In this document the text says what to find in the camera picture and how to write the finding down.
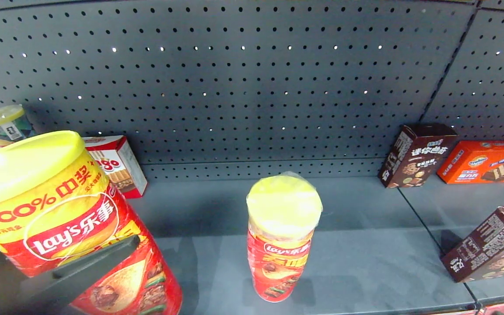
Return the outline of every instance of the brown snack box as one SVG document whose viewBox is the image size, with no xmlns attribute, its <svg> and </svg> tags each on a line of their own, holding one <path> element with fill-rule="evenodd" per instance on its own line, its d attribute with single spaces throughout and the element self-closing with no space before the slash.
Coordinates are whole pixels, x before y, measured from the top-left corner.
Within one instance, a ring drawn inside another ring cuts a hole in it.
<svg viewBox="0 0 504 315">
<path fill-rule="evenodd" d="M 504 206 L 498 207 L 441 261 L 456 282 L 502 277 Z"/>
<path fill-rule="evenodd" d="M 386 188 L 418 187 L 441 165 L 458 135 L 439 123 L 404 125 L 378 178 Z"/>
</svg>

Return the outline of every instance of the orange snack box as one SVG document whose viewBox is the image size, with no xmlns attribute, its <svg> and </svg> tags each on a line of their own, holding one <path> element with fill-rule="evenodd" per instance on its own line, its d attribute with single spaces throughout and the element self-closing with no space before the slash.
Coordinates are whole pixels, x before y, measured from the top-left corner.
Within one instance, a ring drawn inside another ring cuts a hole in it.
<svg viewBox="0 0 504 315">
<path fill-rule="evenodd" d="M 437 174 L 447 184 L 504 182 L 504 141 L 460 141 Z"/>
</svg>

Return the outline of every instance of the snack box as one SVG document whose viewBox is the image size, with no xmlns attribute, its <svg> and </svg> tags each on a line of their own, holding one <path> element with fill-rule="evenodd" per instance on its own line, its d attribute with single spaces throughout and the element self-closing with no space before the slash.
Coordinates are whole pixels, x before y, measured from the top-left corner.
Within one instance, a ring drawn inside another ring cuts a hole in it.
<svg viewBox="0 0 504 315">
<path fill-rule="evenodd" d="M 84 137 L 84 146 L 128 199 L 144 195 L 147 180 L 126 136 Z"/>
<path fill-rule="evenodd" d="M 504 275 L 504 206 L 441 258 L 456 282 L 492 279 Z"/>
<path fill-rule="evenodd" d="M 437 173 L 447 184 L 504 182 L 504 141 L 460 141 Z"/>
<path fill-rule="evenodd" d="M 404 125 L 378 178 L 386 188 L 417 187 L 441 165 L 458 135 L 443 124 Z"/>
</svg>

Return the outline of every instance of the tango wafer box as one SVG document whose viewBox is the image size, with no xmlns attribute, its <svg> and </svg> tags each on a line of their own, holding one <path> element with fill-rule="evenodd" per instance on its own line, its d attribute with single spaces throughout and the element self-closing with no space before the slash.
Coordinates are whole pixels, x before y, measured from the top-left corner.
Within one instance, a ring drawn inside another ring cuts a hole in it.
<svg viewBox="0 0 504 315">
<path fill-rule="evenodd" d="M 84 137 L 84 146 L 128 199 L 144 195 L 147 180 L 126 136 Z"/>
<path fill-rule="evenodd" d="M 404 125 L 378 177 L 386 188 L 418 187 L 441 165 L 458 135 L 439 123 Z"/>
<path fill-rule="evenodd" d="M 504 182 L 504 141 L 460 141 L 437 174 L 447 184 Z"/>
</svg>

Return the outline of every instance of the small canister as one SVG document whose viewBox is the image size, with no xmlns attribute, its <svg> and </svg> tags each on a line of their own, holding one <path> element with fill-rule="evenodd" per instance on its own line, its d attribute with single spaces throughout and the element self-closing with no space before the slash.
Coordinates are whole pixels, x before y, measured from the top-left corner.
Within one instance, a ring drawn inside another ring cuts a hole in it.
<svg viewBox="0 0 504 315">
<path fill-rule="evenodd" d="M 36 136 L 36 132 L 26 118 L 22 105 L 0 108 L 0 147 Z"/>
</svg>

